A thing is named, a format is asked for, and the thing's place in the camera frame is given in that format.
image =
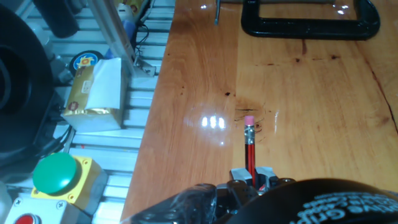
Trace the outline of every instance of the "wooden table surface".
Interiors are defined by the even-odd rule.
[[[372,2],[381,29],[355,42],[256,38],[240,26],[242,5],[222,4],[215,26],[214,0],[177,0],[123,218],[227,182],[244,167],[246,115],[257,166],[398,191],[398,1]],[[262,5],[261,15],[354,18],[342,6]]]

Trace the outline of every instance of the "clear plastic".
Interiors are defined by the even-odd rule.
[[[135,223],[211,223],[216,210],[217,188],[198,184],[121,222]]]

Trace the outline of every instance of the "metal ferrule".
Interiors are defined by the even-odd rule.
[[[245,144],[254,144],[254,126],[244,126],[244,143]]]

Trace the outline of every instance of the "machine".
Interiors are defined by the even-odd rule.
[[[245,169],[231,181],[199,184],[164,200],[125,223],[398,223],[398,197],[350,180],[278,178],[270,167]]]

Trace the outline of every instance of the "green button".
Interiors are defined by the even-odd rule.
[[[38,191],[54,195],[74,188],[80,178],[80,166],[69,154],[59,152],[43,159],[33,173]]]

